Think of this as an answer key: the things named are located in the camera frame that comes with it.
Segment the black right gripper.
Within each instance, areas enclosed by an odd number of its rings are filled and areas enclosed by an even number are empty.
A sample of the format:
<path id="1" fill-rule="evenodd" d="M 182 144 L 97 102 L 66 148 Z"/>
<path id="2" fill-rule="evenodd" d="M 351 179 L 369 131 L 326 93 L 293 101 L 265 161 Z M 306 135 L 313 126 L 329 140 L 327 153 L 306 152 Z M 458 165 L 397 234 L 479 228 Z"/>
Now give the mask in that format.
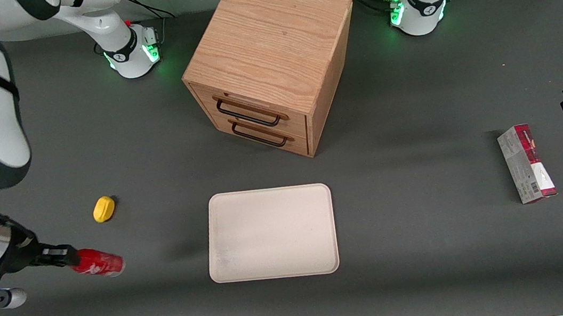
<path id="1" fill-rule="evenodd" d="M 78 266 L 78 251 L 69 244 L 41 246 L 35 234 L 5 220 L 5 227 L 11 229 L 10 242 L 2 258 L 0 273 L 13 273 L 27 267 Z"/>

